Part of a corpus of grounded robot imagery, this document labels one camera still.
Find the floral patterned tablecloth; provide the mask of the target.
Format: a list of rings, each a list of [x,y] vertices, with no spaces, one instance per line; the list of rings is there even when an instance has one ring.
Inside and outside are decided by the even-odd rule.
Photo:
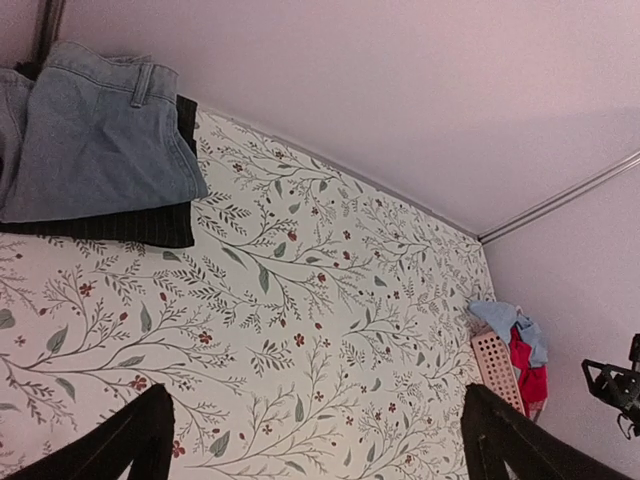
[[[480,243],[198,113],[193,247],[1,238],[1,472],[150,386],[175,479],[463,479]]]

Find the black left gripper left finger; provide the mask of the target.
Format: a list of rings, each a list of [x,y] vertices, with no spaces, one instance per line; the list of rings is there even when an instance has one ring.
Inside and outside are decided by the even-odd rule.
[[[156,384],[108,420],[64,448],[11,474],[11,479],[130,479],[169,477],[174,405]]]

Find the pink perforated plastic basket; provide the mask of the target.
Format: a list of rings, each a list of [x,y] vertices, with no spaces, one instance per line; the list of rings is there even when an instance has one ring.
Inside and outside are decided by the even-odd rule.
[[[471,340],[483,383],[521,414],[525,413],[507,345],[491,330]]]

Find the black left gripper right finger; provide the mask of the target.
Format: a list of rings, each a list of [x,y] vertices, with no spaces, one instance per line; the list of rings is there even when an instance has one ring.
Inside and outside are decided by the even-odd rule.
[[[624,479],[560,441],[482,384],[466,387],[461,418],[471,479]]]

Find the aluminium frame post left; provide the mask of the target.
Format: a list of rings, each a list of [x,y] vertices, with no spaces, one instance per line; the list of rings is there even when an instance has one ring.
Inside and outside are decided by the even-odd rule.
[[[38,2],[32,61],[44,62],[59,36],[65,0],[41,0]]]

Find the red t-shirt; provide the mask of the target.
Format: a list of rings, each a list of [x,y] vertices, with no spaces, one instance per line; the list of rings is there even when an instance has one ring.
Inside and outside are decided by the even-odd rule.
[[[524,412],[533,418],[541,412],[548,400],[548,378],[545,365],[534,367],[533,348],[526,343],[516,326],[510,330],[510,360],[517,377],[517,384]]]

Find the folded light blue jeans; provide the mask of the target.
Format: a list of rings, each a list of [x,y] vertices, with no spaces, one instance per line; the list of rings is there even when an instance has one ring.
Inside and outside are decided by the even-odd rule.
[[[55,45],[36,79],[1,71],[1,219],[68,220],[208,194],[178,129],[177,73]]]

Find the aluminium frame post right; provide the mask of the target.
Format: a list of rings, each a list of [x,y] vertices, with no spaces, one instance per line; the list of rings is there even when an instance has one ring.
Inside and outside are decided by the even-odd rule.
[[[561,207],[568,205],[572,201],[596,190],[610,180],[613,180],[624,173],[639,166],[639,151],[609,165],[595,174],[581,180],[580,182],[562,190],[554,196],[534,205],[512,217],[506,222],[493,227],[478,236],[482,245],[488,245],[515,231],[522,229],[531,223],[555,212]]]

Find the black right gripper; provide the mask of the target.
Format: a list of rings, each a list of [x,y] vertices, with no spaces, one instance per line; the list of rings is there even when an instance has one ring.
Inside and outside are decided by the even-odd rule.
[[[639,334],[629,350],[630,368],[585,359],[581,368],[592,396],[615,408],[617,424],[626,439],[639,437]]]

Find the aluminium frame post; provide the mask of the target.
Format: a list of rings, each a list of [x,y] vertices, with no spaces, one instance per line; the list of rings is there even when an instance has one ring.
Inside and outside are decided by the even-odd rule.
[[[38,2],[32,61],[44,62],[59,36],[65,0],[41,0]]]
[[[580,182],[562,190],[554,196],[534,205],[512,217],[506,222],[493,227],[478,236],[482,245],[488,245],[515,231],[522,229],[531,223],[555,212],[561,207],[568,205],[572,201],[596,190],[610,180],[613,180],[624,173],[639,166],[639,151],[609,165],[595,174],[581,180]]]

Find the light blue crumpled shirt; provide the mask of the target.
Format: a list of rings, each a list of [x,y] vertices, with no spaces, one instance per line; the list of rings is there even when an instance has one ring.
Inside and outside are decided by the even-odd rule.
[[[548,349],[540,326],[518,307],[505,302],[474,300],[469,303],[468,310],[506,344],[511,342],[511,330],[515,328],[521,340],[532,349],[532,367],[543,367],[548,363]]]

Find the folded black striped garment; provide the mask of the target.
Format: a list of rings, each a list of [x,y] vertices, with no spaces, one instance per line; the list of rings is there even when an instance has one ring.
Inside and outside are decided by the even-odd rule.
[[[70,237],[75,240],[134,242],[169,249],[194,245],[189,203],[70,220],[3,223],[1,231],[18,235]]]

